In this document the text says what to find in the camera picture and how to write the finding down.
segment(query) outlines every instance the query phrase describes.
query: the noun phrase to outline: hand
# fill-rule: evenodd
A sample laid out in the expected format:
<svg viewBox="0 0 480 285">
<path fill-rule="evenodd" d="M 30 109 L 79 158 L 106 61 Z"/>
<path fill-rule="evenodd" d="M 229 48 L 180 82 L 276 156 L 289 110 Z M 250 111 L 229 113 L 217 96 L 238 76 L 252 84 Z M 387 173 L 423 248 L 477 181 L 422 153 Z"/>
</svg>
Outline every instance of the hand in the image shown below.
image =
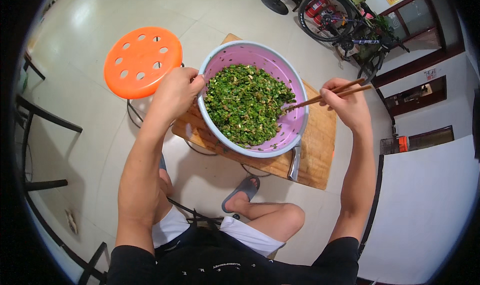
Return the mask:
<svg viewBox="0 0 480 285">
<path fill-rule="evenodd" d="M 188 110 L 205 84 L 203 75 L 198 75 L 197 69 L 175 68 L 163 77 L 148 112 L 166 116 L 171 122 Z"/>
<path fill-rule="evenodd" d="M 372 123 L 370 112 L 368 111 L 367 102 L 363 92 L 356 92 L 351 95 L 338 97 L 333 93 L 332 89 L 347 84 L 348 80 L 343 78 L 331 78 L 320 90 L 320 95 L 325 102 L 321 102 L 320 106 L 328 105 L 328 110 L 335 110 L 338 117 L 343 123 L 349 127 L 354 133 L 372 132 Z M 351 89 L 360 87 L 359 84 L 351 86 Z"/>
</svg>

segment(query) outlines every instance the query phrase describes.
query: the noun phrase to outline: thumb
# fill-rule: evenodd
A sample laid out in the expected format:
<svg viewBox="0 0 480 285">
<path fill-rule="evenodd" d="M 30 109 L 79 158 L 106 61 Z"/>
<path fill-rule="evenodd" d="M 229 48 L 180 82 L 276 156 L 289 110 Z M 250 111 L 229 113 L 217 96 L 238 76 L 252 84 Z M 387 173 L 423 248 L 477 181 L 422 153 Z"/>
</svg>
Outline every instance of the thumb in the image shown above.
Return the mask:
<svg viewBox="0 0 480 285">
<path fill-rule="evenodd" d="M 325 103 L 327 103 L 327 105 L 332 107 L 334 110 L 336 110 L 338 107 L 341 107 L 341 105 L 345 102 L 341 97 L 326 88 L 322 88 L 320 90 L 320 95 Z"/>
<path fill-rule="evenodd" d="M 191 82 L 191 88 L 195 92 L 195 94 L 199 93 L 202 88 L 205 86 L 205 78 L 203 75 L 196 76 L 193 81 Z"/>
</svg>

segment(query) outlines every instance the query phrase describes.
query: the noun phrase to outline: wooden cutting board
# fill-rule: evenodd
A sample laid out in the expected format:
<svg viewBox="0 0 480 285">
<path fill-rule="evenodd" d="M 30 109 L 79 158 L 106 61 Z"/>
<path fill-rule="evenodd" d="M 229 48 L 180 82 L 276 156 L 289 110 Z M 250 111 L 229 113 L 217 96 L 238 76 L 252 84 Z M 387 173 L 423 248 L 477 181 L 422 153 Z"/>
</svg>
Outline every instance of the wooden cutting board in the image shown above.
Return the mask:
<svg viewBox="0 0 480 285">
<path fill-rule="evenodd" d="M 222 44 L 235 40 L 241 40 L 241 38 L 228 34 Z M 309 99 L 319 95 L 307 82 L 303 81 L 303 84 Z M 297 183 L 325 190 L 332 165 L 337 114 L 334 111 L 327 111 L 326 107 L 320 107 L 318 104 L 312 104 L 309 107 L 308 125 L 302 136 Z M 220 143 L 207 127 L 196 102 L 187 113 L 175 121 L 172 132 L 211 152 L 287 179 L 292 161 L 291 150 L 273 158 L 253 158 L 229 149 Z"/>
</svg>

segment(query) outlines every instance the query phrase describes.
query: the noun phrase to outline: bowl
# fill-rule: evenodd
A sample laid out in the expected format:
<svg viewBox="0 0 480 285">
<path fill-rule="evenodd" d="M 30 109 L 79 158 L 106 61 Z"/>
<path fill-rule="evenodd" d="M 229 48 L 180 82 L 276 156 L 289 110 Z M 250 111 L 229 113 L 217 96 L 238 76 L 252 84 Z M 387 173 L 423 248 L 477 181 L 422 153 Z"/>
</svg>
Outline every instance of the bowl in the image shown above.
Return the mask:
<svg viewBox="0 0 480 285">
<path fill-rule="evenodd" d="M 253 65 L 259 69 L 264 69 L 273 78 L 283 81 L 287 87 L 292 89 L 297 103 L 308 99 L 302 79 L 293 66 L 275 50 L 256 42 L 232 41 L 215 48 L 208 54 L 201 65 L 199 74 L 204 74 L 208 84 L 208 80 L 213 78 L 225 66 L 232 64 Z M 277 123 L 282 125 L 282 128 L 275 137 L 261 145 L 252 146 L 250 149 L 243 148 L 225 137 L 208 115 L 204 102 L 207 90 L 206 86 L 197 96 L 198 107 L 203 120 L 221 143 L 242 155 L 269 158 L 286 153 L 300 141 L 307 127 L 308 106 L 297 108 L 277 120 Z"/>
</svg>

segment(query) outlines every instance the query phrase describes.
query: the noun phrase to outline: tile floor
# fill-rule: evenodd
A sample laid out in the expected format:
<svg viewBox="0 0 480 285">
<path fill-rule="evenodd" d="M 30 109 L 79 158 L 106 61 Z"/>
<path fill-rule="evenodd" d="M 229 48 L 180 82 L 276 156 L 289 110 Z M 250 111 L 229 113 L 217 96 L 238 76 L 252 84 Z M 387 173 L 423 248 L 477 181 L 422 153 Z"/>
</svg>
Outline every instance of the tile floor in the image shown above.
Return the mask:
<svg viewBox="0 0 480 285">
<path fill-rule="evenodd" d="M 285 3 L 291 10 L 292 2 Z M 303 33 L 296 16 L 280 16 L 260 0 L 58 0 L 28 42 L 46 80 L 29 69 L 25 92 L 39 106 L 83 127 L 78 135 L 36 118 L 30 131 L 33 180 L 69 181 L 66 187 L 30 192 L 58 236 L 86 261 L 102 241 L 110 252 L 114 247 L 118 184 L 138 132 L 126 114 L 125 101 L 108 89 L 102 75 L 105 57 L 118 39 L 139 27 L 164 27 L 180 39 L 183 62 L 199 68 L 206 55 L 234 33 L 280 52 L 317 89 L 331 77 L 355 79 L 358 69 Z M 390 134 L 391 122 L 377 94 L 372 90 L 366 96 L 378 155 L 379 141 Z M 148 104 L 146 98 L 134 106 L 146 113 Z M 304 227 L 277 253 L 279 261 L 310 265 L 327 244 L 339 214 L 352 145 L 350 130 L 341 121 L 337 126 L 325 191 L 275 176 L 261 179 L 254 202 L 295 203 L 306 213 Z M 174 198 L 205 215 L 225 215 L 222 200 L 247 175 L 241 166 L 221 156 L 197 154 L 171 132 L 164 154 L 177 189 Z M 68 228 L 66 208 L 76 216 L 78 235 Z M 107 256 L 97 268 L 108 269 Z"/>
</svg>

